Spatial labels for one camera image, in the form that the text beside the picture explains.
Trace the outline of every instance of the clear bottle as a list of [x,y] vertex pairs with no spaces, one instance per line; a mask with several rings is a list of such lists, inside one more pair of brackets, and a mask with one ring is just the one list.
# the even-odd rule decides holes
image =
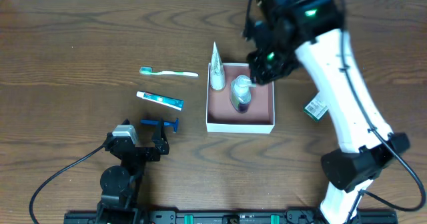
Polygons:
[[245,75],[240,75],[232,81],[230,101],[239,113],[245,113],[249,109],[252,98],[250,87],[256,87],[256,84],[253,84],[251,79]]

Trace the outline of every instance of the toothbrush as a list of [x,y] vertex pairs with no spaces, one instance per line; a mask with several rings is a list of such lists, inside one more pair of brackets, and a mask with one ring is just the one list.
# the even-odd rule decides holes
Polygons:
[[186,77],[198,77],[199,74],[192,73],[188,71],[160,71],[160,72],[153,72],[152,67],[141,67],[139,70],[139,73],[142,75],[183,75]]

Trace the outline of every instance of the toothpaste tube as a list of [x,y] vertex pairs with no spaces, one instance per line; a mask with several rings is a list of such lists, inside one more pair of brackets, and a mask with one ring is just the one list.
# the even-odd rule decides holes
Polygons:
[[182,107],[184,106],[184,101],[179,99],[174,99],[170,97],[162,97],[161,95],[156,95],[153,93],[148,93],[145,91],[138,91],[136,93],[136,96],[148,101],[153,101],[155,103],[159,103],[168,107],[172,107],[174,109],[177,109],[178,111],[182,110]]

